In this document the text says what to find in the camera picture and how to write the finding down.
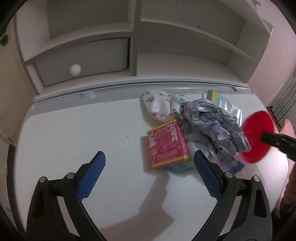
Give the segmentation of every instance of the red box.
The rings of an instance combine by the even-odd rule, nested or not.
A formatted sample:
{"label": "red box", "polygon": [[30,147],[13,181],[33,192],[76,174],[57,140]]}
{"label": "red box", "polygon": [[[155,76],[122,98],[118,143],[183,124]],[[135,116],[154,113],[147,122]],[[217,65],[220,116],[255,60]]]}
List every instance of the red box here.
{"label": "red box", "polygon": [[176,120],[147,131],[152,167],[172,166],[189,159],[188,151]]}

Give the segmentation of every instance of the red bowl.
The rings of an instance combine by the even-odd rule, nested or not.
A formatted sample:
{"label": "red bowl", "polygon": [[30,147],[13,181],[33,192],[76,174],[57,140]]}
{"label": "red bowl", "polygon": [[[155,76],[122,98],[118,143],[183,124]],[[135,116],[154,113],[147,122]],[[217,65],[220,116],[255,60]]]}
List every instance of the red bowl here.
{"label": "red bowl", "polygon": [[265,111],[258,111],[250,115],[243,123],[242,130],[251,146],[250,151],[244,151],[241,156],[247,163],[260,161],[268,152],[270,146],[260,141],[263,132],[274,133],[274,124]]}

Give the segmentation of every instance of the white round knob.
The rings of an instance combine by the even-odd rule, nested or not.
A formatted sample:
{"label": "white round knob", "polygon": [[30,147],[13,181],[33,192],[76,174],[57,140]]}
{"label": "white round knob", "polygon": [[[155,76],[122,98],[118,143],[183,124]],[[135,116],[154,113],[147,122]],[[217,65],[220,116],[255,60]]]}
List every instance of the white round knob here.
{"label": "white round knob", "polygon": [[79,64],[73,64],[70,67],[69,72],[71,75],[79,75],[81,73],[81,66]]}

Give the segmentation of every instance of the white desk surface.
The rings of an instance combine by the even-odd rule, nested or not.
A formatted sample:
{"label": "white desk surface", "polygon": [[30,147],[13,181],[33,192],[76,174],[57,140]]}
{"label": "white desk surface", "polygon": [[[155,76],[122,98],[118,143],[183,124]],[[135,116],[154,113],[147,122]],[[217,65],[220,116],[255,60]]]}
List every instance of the white desk surface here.
{"label": "white desk surface", "polygon": [[[255,95],[224,96],[243,110],[243,118],[265,110]],[[187,100],[200,97],[186,95]],[[83,204],[107,240],[192,240],[216,200],[196,170],[176,175],[149,168],[146,131],[157,125],[140,99],[30,117],[23,125],[15,160],[16,199],[24,226],[41,176],[52,180],[76,172],[101,150],[106,155],[106,166]],[[236,176],[250,179],[258,175],[272,210],[287,173],[286,155],[271,148],[262,161],[247,164]]]}

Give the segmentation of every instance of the yellow trim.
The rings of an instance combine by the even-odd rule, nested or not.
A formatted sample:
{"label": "yellow trim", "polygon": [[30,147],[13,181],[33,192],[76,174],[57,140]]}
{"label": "yellow trim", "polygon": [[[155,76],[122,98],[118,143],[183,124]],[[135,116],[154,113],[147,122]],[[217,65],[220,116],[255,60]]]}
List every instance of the yellow trim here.
{"label": "yellow trim", "polygon": [[215,100],[216,100],[216,94],[217,92],[212,90],[212,99],[211,99],[211,102],[215,103]]}
{"label": "yellow trim", "polygon": [[175,119],[170,120],[169,122],[164,123],[164,124],[162,124],[161,126],[155,127],[155,128],[153,128],[153,129],[147,131],[147,133],[150,133],[150,132],[152,132],[152,131],[154,131],[154,130],[156,130],[156,129],[159,129],[160,127],[166,126],[166,125],[168,125],[168,124],[170,124],[170,123],[172,123],[172,122],[174,122],[174,121],[176,121],[176,120],[175,120]]}
{"label": "yellow trim", "polygon": [[156,163],[156,164],[152,164],[152,167],[159,167],[159,166],[170,164],[172,162],[179,161],[179,160],[182,160],[182,159],[183,160],[186,160],[188,158],[189,158],[189,156],[183,155],[183,156],[176,157],[176,158],[173,158],[173,159],[170,159],[170,160],[167,160],[167,161],[163,161],[163,162],[159,162],[159,163]]}

